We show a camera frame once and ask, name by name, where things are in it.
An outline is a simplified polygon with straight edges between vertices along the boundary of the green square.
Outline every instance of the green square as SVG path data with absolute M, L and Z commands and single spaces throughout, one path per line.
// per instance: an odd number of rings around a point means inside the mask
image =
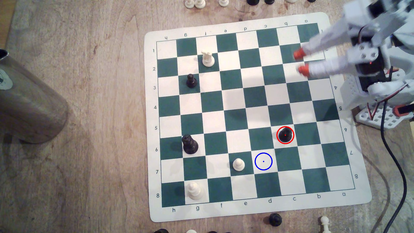
M 219 57 L 216 53 L 212 54 L 213 58 L 214 58 L 214 65 L 212 65 L 211 67 L 206 67 L 205 65 L 203 65 L 203 55 L 198 55 L 197 59 L 198 59 L 198 73 L 207 73 L 207 72 L 213 72 L 213 71 L 219 71 Z
M 184 134 L 202 134 L 203 116 L 201 113 L 181 115 L 181 133 Z
M 244 169 L 236 171 L 233 168 L 233 162 L 240 158 L 244 161 Z M 253 174 L 253 162 L 252 162 L 252 153 L 251 152 L 241 152 L 241 153 L 232 153 L 229 154 L 229 161 L 230 161 L 230 174 L 233 175 L 248 175 Z
M 349 165 L 345 142 L 322 144 L 322 151 L 327 167 Z
M 218 155 L 227 153 L 226 132 L 204 134 L 206 155 Z
M 208 179 L 208 195 L 210 202 L 232 201 L 230 177 Z
M 271 126 L 293 124 L 290 104 L 271 105 L 268 108 Z
M 255 174 L 258 198 L 281 196 L 277 172 Z
M 313 108 L 315 110 L 316 121 L 339 119 L 335 99 L 313 101 Z
M 240 70 L 227 70 L 220 71 L 221 89 L 229 90 L 242 88 L 243 83 L 241 81 Z
M 159 117 L 180 115 L 180 96 L 167 96 L 158 98 Z
M 248 87 L 244 88 L 244 101 L 246 103 L 246 108 L 266 106 L 266 91 L 265 87 Z
M 316 122 L 295 125 L 295 137 L 298 146 L 320 144 Z
M 159 154 L 161 160 L 182 158 L 183 148 L 181 137 L 161 138 L 159 140 Z
M 301 43 L 309 42 L 309 40 L 319 34 L 318 24 L 302 24 L 298 25 L 299 38 Z
M 224 111 L 224 121 L 226 122 L 226 131 L 247 129 L 246 109 Z
M 291 103 L 312 100 L 312 97 L 310 95 L 311 91 L 309 90 L 309 83 L 307 81 L 287 83 L 286 86 L 289 95 L 289 101 Z
M 278 172 L 302 169 L 297 147 L 280 148 L 274 151 Z
M 216 40 L 217 40 L 217 51 L 219 53 L 238 50 L 237 38 L 236 38 L 235 33 L 217 35 Z
M 280 46 L 280 53 L 282 54 L 282 61 L 283 63 L 292 63 L 292 62 L 299 62 L 303 61 L 303 58 L 295 60 L 293 57 L 293 52 L 300 49 L 301 44 L 287 44 Z
M 183 158 L 184 180 L 207 179 L 206 157 Z
M 201 93 L 201 108 L 203 112 L 223 110 L 223 96 L 221 91 Z
M 158 77 L 178 75 L 177 58 L 159 59 L 157 61 Z
M 261 66 L 259 49 L 239 50 L 240 68 Z
M 326 168 L 313 168 L 302 170 L 306 193 L 329 192 L 329 180 Z
M 197 55 L 197 43 L 195 38 L 184 38 L 177 40 L 177 56 Z
M 257 30 L 256 33 L 258 36 L 259 47 L 279 45 L 276 28 Z
M 263 66 L 265 85 L 286 83 L 283 65 Z
M 198 74 L 194 74 L 194 78 L 198 82 L 200 82 L 200 79 L 199 79 L 199 75 Z M 200 93 L 200 85 L 199 84 L 197 86 L 193 87 L 193 88 L 189 88 L 187 86 L 187 75 L 180 75 L 178 77 L 178 87 L 180 89 L 180 95 L 192 94 L 192 93 Z
M 252 150 L 273 149 L 271 128 L 249 129 L 250 146 Z
M 162 207 L 185 205 L 184 181 L 161 184 Z

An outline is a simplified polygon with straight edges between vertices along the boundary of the red circle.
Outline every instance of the red circle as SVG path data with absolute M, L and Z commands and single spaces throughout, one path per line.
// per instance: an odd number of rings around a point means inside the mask
M 280 141 L 280 139 L 279 139 L 279 130 L 281 130 L 281 129 L 283 129 L 283 128 L 289 128 L 290 130 L 292 130 L 292 139 L 291 139 L 290 141 L 288 141 L 288 142 L 281 142 L 281 141 Z M 289 144 L 289 143 L 291 143 L 291 142 L 293 141 L 293 139 L 295 138 L 295 132 L 293 132 L 293 129 L 292 129 L 291 127 L 289 127 L 289 126 L 282 126 L 282 127 L 280 127 L 280 128 L 277 130 L 277 132 L 276 132 L 276 138 L 277 138 L 277 140 L 278 140 L 280 143 L 282 143 L 282 144 Z

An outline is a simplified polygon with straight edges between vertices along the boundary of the white square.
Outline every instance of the white square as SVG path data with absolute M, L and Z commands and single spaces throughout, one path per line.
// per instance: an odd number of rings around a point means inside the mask
M 182 158 L 161 160 L 161 183 L 184 180 L 184 164 Z
M 180 95 L 180 112 L 181 115 L 201 113 L 201 94 Z
M 246 108 L 243 88 L 223 90 L 221 94 L 223 95 L 224 110 Z
M 302 169 L 326 167 L 320 144 L 298 146 L 298 151 Z
M 191 137 L 197 142 L 198 150 L 192 155 L 187 154 L 183 148 L 183 158 L 200 157 L 206 155 L 206 148 L 204 143 L 204 134 L 193 134 Z
M 198 200 L 193 200 L 188 196 L 188 188 L 187 185 L 190 182 L 196 182 L 198 186 L 201 188 L 203 192 L 202 197 Z M 185 192 L 185 204 L 197 204 L 197 203 L 207 203 L 209 202 L 209 193 L 208 193 L 208 180 L 201 179 L 201 180 L 185 180 L 184 181 L 184 192 Z
M 269 108 L 267 106 L 246 108 L 249 129 L 270 127 Z
M 265 91 L 268 105 L 288 104 L 290 102 L 286 83 L 266 85 Z
M 161 138 L 182 136 L 181 116 L 164 116 L 159 118 L 159 131 Z
M 177 41 L 159 41 L 156 44 L 157 59 L 176 58 Z
M 178 76 L 158 78 L 158 97 L 179 95 Z
M 238 51 L 221 52 L 217 54 L 220 71 L 240 69 Z
M 333 99 L 331 80 L 329 78 L 309 80 L 309 90 L 312 100 Z
M 257 198 L 255 175 L 236 175 L 231 178 L 233 200 Z
M 216 36 L 203 36 L 195 38 L 197 43 L 197 54 L 201 55 L 201 51 L 207 51 L 210 53 L 217 53 L 217 40 Z
M 239 50 L 259 48 L 256 31 L 236 33 L 237 48 Z
M 254 164 L 254 174 L 277 172 L 277 162 L 276 155 L 274 154 L 274 149 L 252 151 L 252 162 Z
M 316 122 L 312 101 L 290 103 L 293 124 Z
M 244 68 L 240 70 L 243 87 L 259 87 L 265 85 L 262 67 Z
M 230 176 L 230 162 L 228 154 L 206 155 L 207 178 Z
M 224 111 L 203 112 L 204 133 L 218 133 L 226 131 Z
M 331 191 L 355 188 L 349 165 L 326 167 L 326 173 Z
M 279 140 L 277 140 L 277 131 L 282 130 L 281 127 L 284 127 L 284 126 L 288 126 L 293 130 L 293 140 L 292 140 L 292 142 L 290 142 L 288 144 L 281 143 L 281 142 L 279 142 Z M 274 146 L 275 149 L 298 146 L 298 143 L 296 141 L 296 131 L 295 131 L 295 126 L 294 125 L 272 126 L 270 129 L 272 130 L 273 146 Z
M 302 170 L 291 170 L 277 173 L 282 195 L 306 193 Z
M 299 44 L 301 42 L 297 26 L 280 27 L 276 31 L 277 37 L 279 38 L 279 45 Z
M 199 74 L 201 92 L 221 91 L 220 72 L 207 72 Z
M 259 53 L 262 66 L 283 64 L 280 46 L 262 47 L 259 48 Z
M 321 144 L 343 142 L 342 128 L 339 120 L 318 121 L 318 132 Z
M 298 67 L 303 66 L 304 64 L 305 63 L 302 61 L 283 64 L 283 71 L 285 73 L 285 80 L 287 83 L 308 81 L 308 79 L 301 75 L 298 71 Z
M 177 57 L 178 75 L 198 74 L 197 55 Z
M 229 153 L 251 151 L 248 129 L 227 131 L 227 150 Z

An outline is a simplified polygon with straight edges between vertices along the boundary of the blue circle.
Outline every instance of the blue circle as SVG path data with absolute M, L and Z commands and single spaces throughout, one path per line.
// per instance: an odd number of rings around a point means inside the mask
M 269 166 L 268 168 L 266 168 L 266 169 L 261 169 L 261 168 L 260 168 L 260 167 L 258 167 L 258 165 L 256 164 L 256 159 L 257 159 L 257 158 L 258 158 L 258 156 L 259 156 L 259 155 L 261 155 L 261 154 L 266 154 L 266 155 L 268 155 L 268 156 L 270 157 L 270 166 Z M 266 170 L 268 170 L 268 169 L 272 166 L 272 164 L 273 164 L 273 159 L 272 159 L 272 157 L 271 157 L 268 153 L 264 153 L 264 152 L 262 152 L 262 153 L 260 153 L 260 154 L 256 155 L 256 157 L 255 157 L 255 165 L 256 165 L 256 167 L 257 167 L 257 168 L 259 168 L 259 170 L 266 171 Z

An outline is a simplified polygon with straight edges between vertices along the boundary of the black cord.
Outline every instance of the black cord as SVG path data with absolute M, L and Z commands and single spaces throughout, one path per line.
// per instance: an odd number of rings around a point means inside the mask
M 393 67 L 391 66 L 390 75 L 389 75 L 390 80 L 391 80 L 391 76 L 392 76 L 392 70 L 393 70 Z M 397 166 L 398 170 L 400 171 L 401 178 L 402 178 L 402 185 L 403 185 L 404 190 L 402 192 L 402 198 L 401 198 L 400 204 L 397 206 L 397 209 L 395 210 L 394 214 L 392 215 L 392 217 L 391 217 L 390 221 L 388 222 L 387 226 L 385 227 L 383 233 L 387 233 L 388 230 L 390 229 L 391 224 L 393 223 L 394 219 L 397 217 L 398 212 L 401 210 L 402 205 L 404 204 L 405 197 L 407 196 L 407 180 L 405 179 L 404 171 L 402 170 L 400 164 L 398 163 L 398 160 L 396 159 L 396 157 L 392 153 L 390 147 L 388 146 L 387 141 L 385 140 L 385 136 L 384 136 L 384 122 L 385 122 L 385 114 L 386 114 L 386 111 L 387 111 L 387 103 L 388 103 L 388 100 L 384 101 L 383 115 L 381 117 L 381 138 L 383 140 L 385 148 L 387 149 L 388 153 L 392 157 L 392 160 L 394 160 L 395 165 Z

